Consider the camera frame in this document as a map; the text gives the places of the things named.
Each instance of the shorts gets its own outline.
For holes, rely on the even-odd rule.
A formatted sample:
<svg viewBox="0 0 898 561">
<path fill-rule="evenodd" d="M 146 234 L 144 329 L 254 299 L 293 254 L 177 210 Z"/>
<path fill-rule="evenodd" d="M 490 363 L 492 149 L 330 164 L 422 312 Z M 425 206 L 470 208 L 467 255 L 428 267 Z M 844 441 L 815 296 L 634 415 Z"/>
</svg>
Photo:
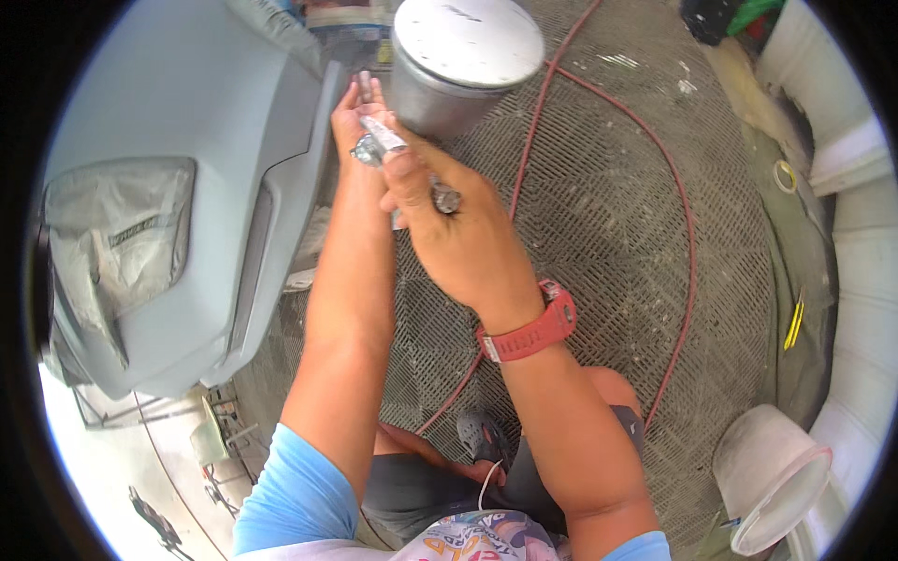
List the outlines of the shorts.
<svg viewBox="0 0 898 561">
<path fill-rule="evenodd" d="M 627 406 L 612 405 L 611 409 L 641 458 L 642 419 Z M 374 456 L 362 512 L 375 529 L 383 528 L 406 544 L 445 516 L 478 510 L 481 487 L 481 483 L 431 465 L 417 454 Z M 489 486 L 483 507 L 520 511 L 546 531 L 567 535 L 564 513 L 543 486 L 524 436 L 505 486 Z"/>
</svg>

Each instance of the blue shirt sleeve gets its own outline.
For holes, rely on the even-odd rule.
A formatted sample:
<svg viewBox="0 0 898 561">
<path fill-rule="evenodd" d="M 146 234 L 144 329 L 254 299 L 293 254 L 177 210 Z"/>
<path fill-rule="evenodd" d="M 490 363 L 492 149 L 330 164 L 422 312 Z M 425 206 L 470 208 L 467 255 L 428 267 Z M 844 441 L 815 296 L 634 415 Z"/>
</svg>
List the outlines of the blue shirt sleeve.
<svg viewBox="0 0 898 561">
<path fill-rule="evenodd" d="M 233 554 L 321 539 L 353 539 L 358 504 L 346 477 L 277 424 L 259 483 L 233 526 Z"/>
<path fill-rule="evenodd" d="M 620 544 L 602 561 L 670 561 L 671 549 L 660 530 L 649 531 Z"/>
</svg>

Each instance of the watch buckle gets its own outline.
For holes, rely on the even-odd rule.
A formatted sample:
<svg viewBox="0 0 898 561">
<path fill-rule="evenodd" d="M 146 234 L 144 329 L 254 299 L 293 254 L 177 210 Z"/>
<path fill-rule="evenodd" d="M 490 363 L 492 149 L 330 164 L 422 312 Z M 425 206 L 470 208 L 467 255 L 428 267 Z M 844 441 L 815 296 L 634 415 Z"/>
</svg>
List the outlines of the watch buckle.
<svg viewBox="0 0 898 561">
<path fill-rule="evenodd" d="M 489 358 L 489 360 L 493 361 L 494 363 L 501 363 L 502 361 L 499 360 L 499 352 L 496 350 L 496 346 L 493 345 L 493 337 L 484 335 L 481 338 L 481 341 L 483 341 L 483 350 L 487 352 L 487 357 Z"/>
</svg>

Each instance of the white cable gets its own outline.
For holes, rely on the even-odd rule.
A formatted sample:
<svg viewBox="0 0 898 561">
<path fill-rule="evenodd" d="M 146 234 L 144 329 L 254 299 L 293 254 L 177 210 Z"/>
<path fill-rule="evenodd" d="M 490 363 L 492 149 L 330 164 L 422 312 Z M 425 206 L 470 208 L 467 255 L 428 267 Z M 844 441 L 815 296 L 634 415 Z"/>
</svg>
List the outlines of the white cable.
<svg viewBox="0 0 898 561">
<path fill-rule="evenodd" d="M 477 510 L 483 510 L 483 494 L 487 492 L 487 485 L 489 485 L 489 478 L 493 477 L 493 472 L 496 471 L 496 468 L 499 467 L 499 464 L 502 463 L 502 460 L 497 461 L 493 464 L 493 467 L 489 469 L 489 473 L 487 474 L 487 478 L 483 480 L 483 487 L 480 488 L 480 496 L 477 497 Z"/>
</svg>

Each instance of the finger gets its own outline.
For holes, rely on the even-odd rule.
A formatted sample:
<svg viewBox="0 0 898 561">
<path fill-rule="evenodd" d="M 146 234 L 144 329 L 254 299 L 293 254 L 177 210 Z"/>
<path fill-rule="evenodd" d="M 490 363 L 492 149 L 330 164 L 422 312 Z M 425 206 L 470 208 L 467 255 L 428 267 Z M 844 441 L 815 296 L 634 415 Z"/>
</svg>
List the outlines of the finger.
<svg viewBox="0 0 898 561">
<path fill-rule="evenodd" d="M 352 110 L 355 107 L 357 97 L 358 84 L 350 82 L 346 93 L 343 94 L 343 99 L 339 101 L 335 110 Z"/>
<path fill-rule="evenodd" d="M 358 82 L 360 85 L 359 97 L 362 99 L 362 103 L 371 103 L 374 100 L 371 94 L 371 73 L 367 70 L 360 72 Z"/>
<path fill-rule="evenodd" d="M 381 88 L 380 78 L 371 79 L 371 97 L 374 100 L 374 103 L 380 103 L 384 107 L 387 106 L 387 101 L 383 98 L 383 89 Z"/>
<path fill-rule="evenodd" d="M 397 214 L 393 223 L 396 225 L 397 230 L 405 230 L 409 227 L 409 219 L 403 213 Z"/>
<path fill-rule="evenodd" d="M 364 103 L 364 104 L 356 107 L 356 111 L 358 112 L 359 116 L 376 115 L 377 113 L 384 113 L 383 105 L 381 105 L 380 103 Z"/>
<path fill-rule="evenodd" d="M 426 166 L 443 183 L 463 194 L 466 191 L 470 193 L 474 189 L 483 188 L 482 182 L 472 181 L 472 179 L 479 178 L 479 174 L 476 171 L 462 165 L 449 154 L 409 131 L 396 118 L 395 112 L 391 111 L 386 120 L 387 127 L 394 130 L 412 150 L 421 156 Z"/>
<path fill-rule="evenodd" d="M 380 208 L 385 213 L 391 213 L 392 211 L 399 208 L 399 205 L 396 204 L 396 197 L 390 191 L 387 191 L 381 197 Z"/>
<path fill-rule="evenodd" d="M 413 151 L 388 153 L 383 158 L 383 176 L 413 231 L 436 227 L 445 220 L 430 195 L 430 170 Z"/>
</svg>

